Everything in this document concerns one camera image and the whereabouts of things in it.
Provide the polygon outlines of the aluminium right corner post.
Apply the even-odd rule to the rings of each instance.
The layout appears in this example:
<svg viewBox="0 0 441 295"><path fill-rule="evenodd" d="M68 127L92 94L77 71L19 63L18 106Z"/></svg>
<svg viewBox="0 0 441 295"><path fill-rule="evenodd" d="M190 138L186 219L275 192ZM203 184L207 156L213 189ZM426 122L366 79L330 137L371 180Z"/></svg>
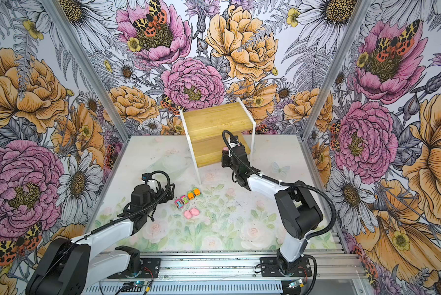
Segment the aluminium right corner post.
<svg viewBox="0 0 441 295"><path fill-rule="evenodd" d="M337 47L336 54L329 66L327 75L323 84L320 87L315 105L311 109L311 113L306 121L305 127L301 133L301 139L305 141L311 134L312 128L314 128L315 123L320 115L322 107L325 105L330 89L334 83L336 76L341 68L342 62L345 60L348 54L352 42L354 41L356 35L360 31L360 27L366 18L366 14L371 5L371 1L358 1L354 9L350 22L347 29L345 30L345 35Z"/></svg>

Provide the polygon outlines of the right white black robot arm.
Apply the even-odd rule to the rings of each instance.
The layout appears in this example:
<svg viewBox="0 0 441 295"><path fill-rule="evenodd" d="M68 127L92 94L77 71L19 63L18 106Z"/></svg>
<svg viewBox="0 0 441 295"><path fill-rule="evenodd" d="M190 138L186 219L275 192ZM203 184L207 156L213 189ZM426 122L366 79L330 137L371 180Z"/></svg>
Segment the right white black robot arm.
<svg viewBox="0 0 441 295"><path fill-rule="evenodd" d="M312 232L323 221L323 213L304 182L285 185L274 182L250 166L245 147L225 147L222 150L222 167L232 170L234 182L241 187L260 193L275 201L281 222L287 235L277 251L277 266L283 275L290 275L302 262Z"/></svg>

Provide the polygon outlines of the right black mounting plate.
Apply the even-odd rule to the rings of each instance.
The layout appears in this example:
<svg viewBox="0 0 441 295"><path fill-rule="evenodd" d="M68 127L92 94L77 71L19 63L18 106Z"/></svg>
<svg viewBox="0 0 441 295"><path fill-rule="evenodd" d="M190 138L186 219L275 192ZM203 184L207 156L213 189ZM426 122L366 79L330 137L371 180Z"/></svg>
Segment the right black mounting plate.
<svg viewBox="0 0 441 295"><path fill-rule="evenodd" d="M255 266L255 273L262 277L311 277L313 271L307 258L299 258L289 263L282 258L261 257Z"/></svg>

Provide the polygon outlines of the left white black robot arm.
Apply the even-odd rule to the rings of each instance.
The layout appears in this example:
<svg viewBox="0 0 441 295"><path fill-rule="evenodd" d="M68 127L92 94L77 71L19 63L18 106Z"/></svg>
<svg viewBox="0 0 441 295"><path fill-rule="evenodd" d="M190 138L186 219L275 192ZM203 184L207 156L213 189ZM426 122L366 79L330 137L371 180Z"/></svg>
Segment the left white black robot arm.
<svg viewBox="0 0 441 295"><path fill-rule="evenodd" d="M111 275L127 272L138 275L142 269L140 252L132 247L106 249L135 235L146 224L158 204L173 200L175 185L157 190L149 184L133 189L132 201L116 220L72 239L50 242L26 286L28 295L80 295Z"/></svg>

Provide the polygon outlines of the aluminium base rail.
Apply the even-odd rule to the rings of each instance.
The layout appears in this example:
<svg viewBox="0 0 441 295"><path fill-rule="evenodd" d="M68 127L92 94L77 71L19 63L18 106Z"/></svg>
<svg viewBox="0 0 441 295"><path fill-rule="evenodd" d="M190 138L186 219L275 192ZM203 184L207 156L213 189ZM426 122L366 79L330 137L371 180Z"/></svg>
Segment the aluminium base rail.
<svg viewBox="0 0 441 295"><path fill-rule="evenodd" d="M364 279L365 270L354 254L338 250L307 250L318 265L318 280ZM275 251L142 253L141 258L159 258L158 281L261 280L254 268L262 257Z"/></svg>

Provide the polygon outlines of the white wooden two-tier shelf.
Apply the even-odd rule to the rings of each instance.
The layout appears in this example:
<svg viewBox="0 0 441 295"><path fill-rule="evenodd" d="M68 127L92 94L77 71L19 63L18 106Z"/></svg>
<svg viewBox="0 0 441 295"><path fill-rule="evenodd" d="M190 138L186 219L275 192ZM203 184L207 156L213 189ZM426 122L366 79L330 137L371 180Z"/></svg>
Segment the white wooden two-tier shelf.
<svg viewBox="0 0 441 295"><path fill-rule="evenodd" d="M228 130L246 146L247 155L253 155L255 136L247 144L243 132L256 131L256 122L241 99L235 103L180 112L183 128L191 151L197 180L202 184L199 168L221 161L225 143L222 132Z"/></svg>

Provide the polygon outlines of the aluminium corner post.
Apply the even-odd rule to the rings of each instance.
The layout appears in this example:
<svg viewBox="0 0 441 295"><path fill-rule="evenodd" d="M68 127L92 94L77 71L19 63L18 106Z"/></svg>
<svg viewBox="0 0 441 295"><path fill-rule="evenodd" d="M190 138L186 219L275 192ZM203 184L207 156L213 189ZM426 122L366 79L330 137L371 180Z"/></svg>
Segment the aluminium corner post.
<svg viewBox="0 0 441 295"><path fill-rule="evenodd" d="M311 134L312 128L314 128L315 123L320 115L322 107L325 105L330 89L334 83L336 76L341 68L342 62L345 60L348 54L352 42L354 41L356 35L360 31L360 27L366 18L366 14L371 5L371 1L358 1L354 9L350 22L347 29L345 30L345 35L337 47L336 54L329 66L327 75L323 84L320 87L315 105L311 109L311 113L306 121L305 127L301 133L301 139L305 141Z"/></svg>
<svg viewBox="0 0 441 295"><path fill-rule="evenodd" d="M128 143L131 135L118 114L114 104L112 103L112 100L109 98L100 77L95 71L83 45L81 45L79 38L77 37L76 30L68 22L59 2L43 1L42 5L49 14L49 17L52 19L56 29L60 32L62 38L68 43L69 50L74 56L76 62L78 62L79 66L81 67L85 77L93 87L94 92L101 100L102 105L110 116L110 119L121 136L122 141L124 143Z"/></svg>

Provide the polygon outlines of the black mounting plate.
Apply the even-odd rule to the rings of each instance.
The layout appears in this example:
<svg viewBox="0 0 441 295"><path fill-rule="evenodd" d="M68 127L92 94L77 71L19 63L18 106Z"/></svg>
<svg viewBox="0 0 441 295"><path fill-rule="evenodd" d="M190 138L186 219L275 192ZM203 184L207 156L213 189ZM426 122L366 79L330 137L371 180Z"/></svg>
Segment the black mounting plate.
<svg viewBox="0 0 441 295"><path fill-rule="evenodd" d="M289 263L282 258L261 257L255 266L255 273L262 277L311 277L313 271L307 258L299 258Z"/></svg>
<svg viewBox="0 0 441 295"><path fill-rule="evenodd" d="M157 279L161 269L160 258L141 258L138 271L125 270L108 277L108 279Z"/></svg>

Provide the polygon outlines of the aluminium left corner post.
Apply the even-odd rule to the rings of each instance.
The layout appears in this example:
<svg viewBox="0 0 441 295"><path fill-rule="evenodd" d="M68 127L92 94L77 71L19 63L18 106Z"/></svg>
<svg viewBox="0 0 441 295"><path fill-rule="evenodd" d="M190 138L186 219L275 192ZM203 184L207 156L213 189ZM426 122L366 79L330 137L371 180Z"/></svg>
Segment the aluminium left corner post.
<svg viewBox="0 0 441 295"><path fill-rule="evenodd" d="M121 136L122 141L124 143L128 143L131 135L118 114L114 104L112 103L112 100L109 98L100 77L95 71L83 45L81 45L79 38L77 37L76 30L68 22L59 2L43 1L42 5L49 14L49 17L52 19L56 29L60 32L62 38L68 43L69 50L74 56L76 62L78 62L79 66L81 67L85 77L93 87L94 92L101 100L102 105L110 116L110 119Z"/></svg>

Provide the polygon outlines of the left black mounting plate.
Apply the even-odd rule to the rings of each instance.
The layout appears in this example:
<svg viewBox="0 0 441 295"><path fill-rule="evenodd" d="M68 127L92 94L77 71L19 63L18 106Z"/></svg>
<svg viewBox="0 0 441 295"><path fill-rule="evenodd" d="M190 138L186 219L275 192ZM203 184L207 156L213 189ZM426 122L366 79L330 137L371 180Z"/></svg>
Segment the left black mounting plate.
<svg viewBox="0 0 441 295"><path fill-rule="evenodd" d="M160 258L141 258L138 271L125 270L108 277L108 279L157 279L161 269Z"/></svg>

